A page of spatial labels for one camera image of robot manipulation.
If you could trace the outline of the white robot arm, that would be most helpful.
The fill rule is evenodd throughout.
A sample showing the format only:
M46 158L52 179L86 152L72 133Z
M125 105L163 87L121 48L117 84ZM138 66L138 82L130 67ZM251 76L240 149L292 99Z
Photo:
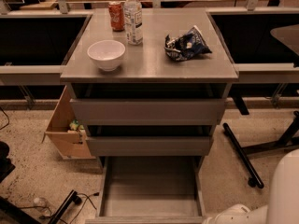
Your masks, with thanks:
M269 191L269 203L255 210L236 204L202 224L299 224L299 149L278 163Z

